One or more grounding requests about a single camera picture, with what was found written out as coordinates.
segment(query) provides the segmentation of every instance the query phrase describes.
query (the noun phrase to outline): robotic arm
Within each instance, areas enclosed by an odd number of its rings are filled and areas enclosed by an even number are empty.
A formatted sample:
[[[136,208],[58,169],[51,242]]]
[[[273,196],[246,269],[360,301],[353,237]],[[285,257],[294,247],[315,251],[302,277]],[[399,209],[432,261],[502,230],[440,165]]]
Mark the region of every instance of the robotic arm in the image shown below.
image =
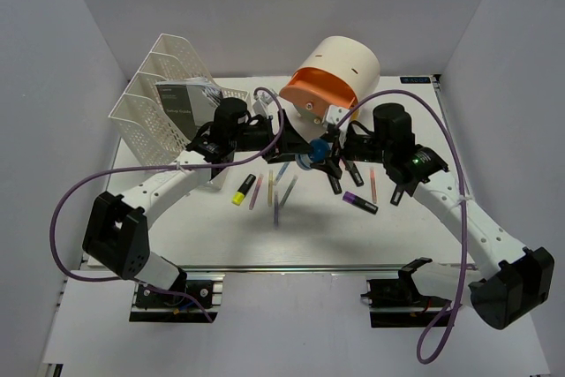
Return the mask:
[[[231,162],[236,151],[261,150],[273,141],[272,118],[266,117],[266,108],[255,110],[259,115],[251,118],[243,101],[223,99],[214,121],[205,124],[173,162],[179,170],[156,174],[122,194],[101,194],[94,202],[84,251],[122,279],[184,291],[186,273],[150,251],[148,231],[167,208],[219,173],[215,169],[181,170],[181,166]],[[376,107],[372,132],[355,121],[340,130],[335,127],[336,119],[327,117],[328,131],[311,144],[294,130],[286,115],[283,117],[280,139],[263,155],[268,163],[296,160],[302,168],[321,170],[336,178],[342,175],[341,158],[382,163],[396,183],[393,205],[398,205],[407,192],[461,241],[456,180],[432,149],[416,144],[411,117],[401,105]],[[356,133],[355,127],[365,134]],[[554,259],[544,248],[531,251],[474,201],[467,203],[469,254],[478,271],[467,271],[463,303],[474,307],[492,327],[505,328],[546,300]],[[432,295],[450,299],[458,275],[457,268],[419,259],[399,271],[398,284],[413,300]],[[378,300],[371,293],[366,296],[373,302]]]

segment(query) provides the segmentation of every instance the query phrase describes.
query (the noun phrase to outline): gray wall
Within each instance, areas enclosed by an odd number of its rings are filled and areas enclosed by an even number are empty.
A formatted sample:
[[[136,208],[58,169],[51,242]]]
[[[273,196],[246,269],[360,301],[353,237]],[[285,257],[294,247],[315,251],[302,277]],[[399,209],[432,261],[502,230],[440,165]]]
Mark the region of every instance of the gray wall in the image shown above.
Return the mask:
[[[35,376],[63,277],[49,253],[53,208],[81,177],[109,166],[106,116],[124,75],[83,0],[0,0],[1,375]],[[58,245],[79,262],[92,199],[64,210]]]
[[[330,35],[368,45],[385,75],[442,72],[480,0],[85,0],[132,76],[159,33],[188,38],[215,76],[296,70]]]
[[[478,202],[555,257],[549,300],[533,318],[556,376],[565,375],[564,28],[565,0],[483,0],[443,77]]]

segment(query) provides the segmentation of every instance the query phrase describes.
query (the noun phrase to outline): purple cable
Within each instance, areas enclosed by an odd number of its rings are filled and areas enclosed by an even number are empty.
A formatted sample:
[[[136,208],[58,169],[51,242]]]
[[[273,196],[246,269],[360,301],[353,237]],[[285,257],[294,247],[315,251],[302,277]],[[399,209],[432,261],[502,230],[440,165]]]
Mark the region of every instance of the purple cable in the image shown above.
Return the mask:
[[[198,164],[198,165],[185,165],[185,166],[182,167],[183,169],[185,169],[185,170],[198,170],[198,169],[208,169],[208,168],[222,169],[222,168],[234,167],[236,165],[243,165],[244,163],[251,162],[251,161],[259,158],[260,156],[263,156],[266,152],[268,152],[269,150],[271,150],[275,146],[276,142],[281,138],[281,135],[283,134],[283,125],[284,125],[283,106],[281,106],[281,103],[279,103],[278,99],[276,98],[276,94],[271,92],[271,90],[269,90],[268,88],[257,87],[255,89],[255,91],[253,92],[253,94],[257,94],[259,91],[267,92],[273,98],[273,101],[275,102],[276,107],[278,108],[279,131],[275,135],[273,140],[263,150],[261,150],[257,154],[252,155],[249,158],[243,159],[241,161],[227,162],[227,163],[205,163],[205,164]],[[133,171],[171,171],[171,170],[176,170],[176,169],[177,169],[177,165],[150,165],[150,166],[139,166],[139,167],[116,168],[116,169],[113,169],[113,170],[105,170],[105,171],[96,172],[91,176],[83,178],[77,184],[75,184],[73,187],[71,187],[63,195],[61,200],[58,201],[58,203],[56,204],[55,210],[53,211],[53,215],[51,217],[51,224],[49,225],[49,247],[51,249],[51,255],[53,256],[53,260],[55,261],[59,270],[61,270],[61,272],[63,274],[65,274],[67,277],[72,278],[74,280],[78,280],[80,282],[102,283],[102,282],[113,282],[115,280],[121,280],[119,277],[92,278],[92,277],[83,277],[82,275],[76,275],[76,274],[73,274],[73,272],[71,272],[69,269],[67,269],[67,267],[61,261],[61,258],[59,257],[59,254],[57,252],[57,245],[56,245],[56,241],[55,241],[57,219],[59,217],[59,214],[61,213],[61,209],[63,208],[64,203],[71,197],[71,195],[74,192],[76,192],[81,186],[85,185],[86,183],[88,183],[92,180],[95,180],[96,178],[109,176],[111,174],[119,174],[119,173],[122,173],[122,172],[133,172]],[[153,286],[149,286],[148,288],[150,290],[156,289],[156,288],[153,288]],[[182,296],[184,298],[189,298],[207,316],[208,320],[210,320],[209,315],[207,315],[207,312],[202,307],[202,305],[200,305],[196,301],[196,299],[194,299],[193,297],[190,297],[186,293],[169,291],[169,290],[162,290],[162,289],[158,289],[158,293],[166,294],[166,295]]]
[[[459,194],[463,197],[465,195],[465,181],[463,176],[463,167],[461,165],[461,161],[459,160],[459,155],[457,154],[455,143],[453,142],[453,139],[451,139],[451,135],[449,134],[448,129],[442,123],[440,117],[438,117],[438,115],[435,113],[432,107],[414,93],[408,92],[406,90],[383,90],[378,93],[370,94],[361,102],[359,102],[357,105],[355,105],[347,114],[345,114],[345,116],[340,120],[340,122],[337,123],[336,127],[342,125],[345,122],[345,120],[347,120],[347,118],[349,118],[353,114],[353,112],[355,112],[361,106],[371,101],[372,99],[379,96],[384,96],[385,94],[405,94],[411,97],[412,99],[416,100],[417,102],[419,102],[432,115],[433,119],[440,127],[441,132],[443,133],[443,136],[445,137],[445,140],[449,145],[449,150],[453,155],[453,160],[456,164],[457,178],[459,179]],[[437,313],[437,315],[427,325],[427,327],[420,335],[420,338],[418,339],[418,346],[416,348],[416,355],[418,357],[418,361],[422,364],[430,364],[431,362],[434,362],[434,360],[440,356],[441,351],[445,347],[445,344],[448,342],[449,335],[451,334],[451,331],[455,326],[457,312],[459,311],[459,305],[461,304],[461,298],[463,297],[463,290],[465,288],[466,268],[467,268],[467,202],[465,199],[462,199],[461,200],[461,267],[459,269],[459,282],[457,283],[456,297],[453,301],[453,305],[456,305],[456,307],[454,306],[452,308],[452,313],[449,315],[448,325],[445,328],[445,331],[443,333],[443,336],[441,337],[440,342],[438,343],[437,348],[435,348],[435,351],[428,358],[422,358],[422,352],[421,352],[422,344],[426,339],[426,335],[433,328],[435,323],[446,313],[449,304],[444,306],[443,309],[441,309],[441,311]]]

